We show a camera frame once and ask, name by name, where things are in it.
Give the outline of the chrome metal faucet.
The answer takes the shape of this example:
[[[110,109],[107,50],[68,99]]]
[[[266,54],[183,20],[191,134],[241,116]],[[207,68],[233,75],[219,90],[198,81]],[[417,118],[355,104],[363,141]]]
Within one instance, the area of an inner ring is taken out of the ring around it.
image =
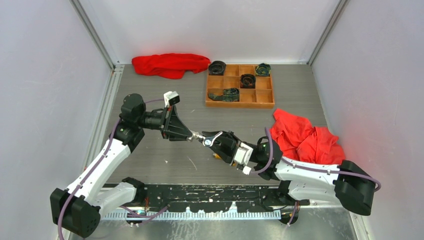
[[[189,142],[198,141],[198,142],[202,143],[202,145],[204,147],[211,147],[211,146],[213,146],[213,144],[216,141],[216,139],[219,136],[221,136],[222,134],[223,134],[223,131],[218,131],[215,134],[206,136],[203,133],[192,131],[192,136],[191,137],[188,137],[187,140]]]

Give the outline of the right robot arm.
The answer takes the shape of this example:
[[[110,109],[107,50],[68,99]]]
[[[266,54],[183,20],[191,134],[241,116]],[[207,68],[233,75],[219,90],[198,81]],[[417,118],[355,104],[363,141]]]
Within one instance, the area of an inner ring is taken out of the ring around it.
[[[317,164],[284,156],[269,128],[256,144],[242,141],[232,131],[203,131],[193,133],[192,137],[243,174],[278,181],[277,198],[286,206],[297,207],[301,201],[319,200],[370,216],[374,194],[382,187],[350,160]]]

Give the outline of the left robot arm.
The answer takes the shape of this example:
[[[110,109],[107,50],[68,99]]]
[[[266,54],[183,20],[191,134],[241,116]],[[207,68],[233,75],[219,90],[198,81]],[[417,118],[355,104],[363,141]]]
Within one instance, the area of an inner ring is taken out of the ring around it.
[[[146,202],[145,184],[132,177],[124,178],[104,193],[100,190],[141,142],[145,129],[158,130],[169,141],[190,141],[193,138],[192,132],[177,114],[179,94],[168,91],[164,93],[163,100],[163,108],[147,111],[146,102],[140,94],[127,95],[119,119],[97,157],[66,189],[56,188],[51,193],[52,220],[57,225],[60,240],[64,239],[63,230],[87,238],[105,215],[127,203],[138,207]]]

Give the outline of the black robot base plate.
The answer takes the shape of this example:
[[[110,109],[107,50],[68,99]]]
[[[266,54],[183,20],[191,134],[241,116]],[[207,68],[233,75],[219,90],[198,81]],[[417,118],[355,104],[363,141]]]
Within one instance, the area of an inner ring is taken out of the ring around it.
[[[294,201],[283,198],[278,186],[213,184],[147,184],[144,199],[124,204],[146,207],[150,212],[167,208],[171,213],[225,213],[235,205],[237,213],[264,213],[290,210]]]

